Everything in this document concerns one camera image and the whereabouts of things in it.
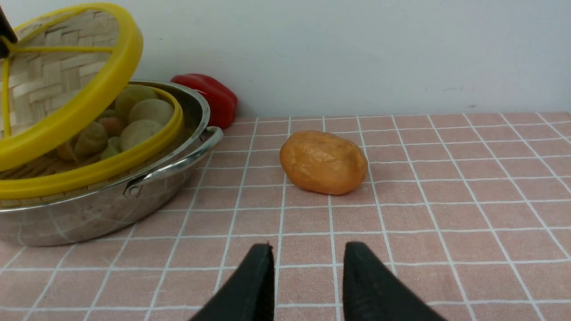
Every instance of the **tabletop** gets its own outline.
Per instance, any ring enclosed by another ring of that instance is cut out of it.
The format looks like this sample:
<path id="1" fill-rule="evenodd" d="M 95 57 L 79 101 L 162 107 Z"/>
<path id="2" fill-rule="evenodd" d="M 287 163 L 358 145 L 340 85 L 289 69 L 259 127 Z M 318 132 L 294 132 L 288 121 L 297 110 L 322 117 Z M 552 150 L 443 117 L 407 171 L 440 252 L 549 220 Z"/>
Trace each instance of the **tabletop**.
<path id="1" fill-rule="evenodd" d="M 288 134 L 324 130 L 369 160 L 343 196 L 292 185 Z M 180 193 L 100 239 L 0 243 L 0 320 L 184 321 L 252 244 L 274 247 L 276 320 L 343 320 L 345 243 L 365 242 L 444 317 L 568 320 L 571 115 L 240 118 Z"/>

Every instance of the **yellow spoke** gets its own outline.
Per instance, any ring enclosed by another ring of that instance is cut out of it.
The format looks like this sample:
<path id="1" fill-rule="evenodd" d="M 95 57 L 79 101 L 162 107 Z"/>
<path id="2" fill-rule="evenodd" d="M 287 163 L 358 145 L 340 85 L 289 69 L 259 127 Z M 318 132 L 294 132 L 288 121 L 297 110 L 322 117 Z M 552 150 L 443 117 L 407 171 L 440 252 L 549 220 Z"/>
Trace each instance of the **yellow spoke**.
<path id="1" fill-rule="evenodd" d="M 50 47 L 17 47 L 19 53 L 33 53 L 38 51 L 85 51 L 92 53 L 110 53 L 113 47 L 78 47 L 78 46 L 50 46 Z"/>
<path id="2" fill-rule="evenodd" d="M 12 135 L 10 124 L 10 100 L 8 78 L 10 77 L 10 58 L 4 59 L 2 66 L 2 116 L 4 117 L 4 137 Z"/>

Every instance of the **stainless steel pot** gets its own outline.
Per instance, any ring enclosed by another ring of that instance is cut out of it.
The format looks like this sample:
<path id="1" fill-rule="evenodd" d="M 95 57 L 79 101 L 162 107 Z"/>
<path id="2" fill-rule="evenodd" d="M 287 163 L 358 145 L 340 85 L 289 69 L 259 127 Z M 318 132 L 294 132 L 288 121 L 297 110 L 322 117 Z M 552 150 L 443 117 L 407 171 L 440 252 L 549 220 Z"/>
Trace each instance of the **stainless steel pot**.
<path id="1" fill-rule="evenodd" d="M 131 83 L 171 93 L 183 108 L 186 128 L 194 133 L 153 165 L 98 190 L 54 202 L 0 209 L 0 239 L 27 246 L 54 246 L 120 230 L 175 196 L 196 163 L 222 139 L 220 128 L 207 127 L 210 107 L 196 91 L 170 82 Z"/>

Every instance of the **red bell pepper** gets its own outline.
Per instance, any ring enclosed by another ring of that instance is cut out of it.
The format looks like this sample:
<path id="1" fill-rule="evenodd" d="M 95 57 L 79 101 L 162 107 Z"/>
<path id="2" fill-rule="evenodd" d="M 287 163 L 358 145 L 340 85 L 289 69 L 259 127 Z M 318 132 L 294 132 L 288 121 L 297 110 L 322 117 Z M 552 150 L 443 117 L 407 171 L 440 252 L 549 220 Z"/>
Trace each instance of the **red bell pepper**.
<path id="1" fill-rule="evenodd" d="M 171 82 L 196 90 L 210 105 L 209 126 L 226 129 L 234 123 L 238 109 L 238 98 L 225 85 L 203 74 L 177 75 Z"/>

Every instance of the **metal handle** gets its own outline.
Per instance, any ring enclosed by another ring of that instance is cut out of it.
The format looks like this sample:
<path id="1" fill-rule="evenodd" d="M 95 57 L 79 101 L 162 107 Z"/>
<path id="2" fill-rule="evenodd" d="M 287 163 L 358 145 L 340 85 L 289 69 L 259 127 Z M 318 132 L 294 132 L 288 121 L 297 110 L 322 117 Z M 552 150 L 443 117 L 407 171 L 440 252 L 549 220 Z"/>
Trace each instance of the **metal handle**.
<path id="1" fill-rule="evenodd" d="M 222 137 L 224 137 L 224 134 L 222 134 L 222 129 L 218 127 L 206 127 L 204 132 L 209 132 L 211 136 L 195 151 L 172 164 L 166 165 L 150 173 L 147 173 L 146 175 L 142 175 L 130 180 L 127 183 L 127 187 L 125 188 L 123 195 L 126 197 L 136 197 L 143 185 L 154 182 L 156 180 L 164 179 L 177 172 L 184 171 L 185 169 L 194 165 L 204 155 L 212 151 L 214 147 L 216 147 L 216 145 L 220 142 L 220 140 L 222 140 Z"/>

